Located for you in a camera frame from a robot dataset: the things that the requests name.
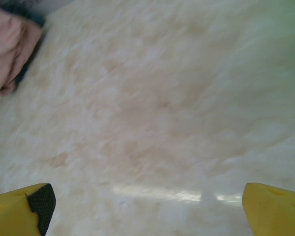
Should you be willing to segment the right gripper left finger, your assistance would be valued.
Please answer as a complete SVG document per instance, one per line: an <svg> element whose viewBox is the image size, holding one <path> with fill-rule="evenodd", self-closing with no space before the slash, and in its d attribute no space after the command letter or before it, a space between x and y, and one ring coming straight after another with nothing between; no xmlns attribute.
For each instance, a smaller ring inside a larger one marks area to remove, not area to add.
<svg viewBox="0 0 295 236"><path fill-rule="evenodd" d="M40 183L0 194L0 236L44 236L56 207L52 185Z"/></svg>

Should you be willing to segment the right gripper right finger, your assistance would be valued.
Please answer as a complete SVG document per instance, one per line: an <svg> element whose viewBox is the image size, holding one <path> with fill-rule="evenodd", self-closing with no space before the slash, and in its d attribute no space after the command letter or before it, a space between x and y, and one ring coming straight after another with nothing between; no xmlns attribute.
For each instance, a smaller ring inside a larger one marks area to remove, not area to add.
<svg viewBox="0 0 295 236"><path fill-rule="evenodd" d="M248 183L242 206L255 236L295 236L295 192Z"/></svg>

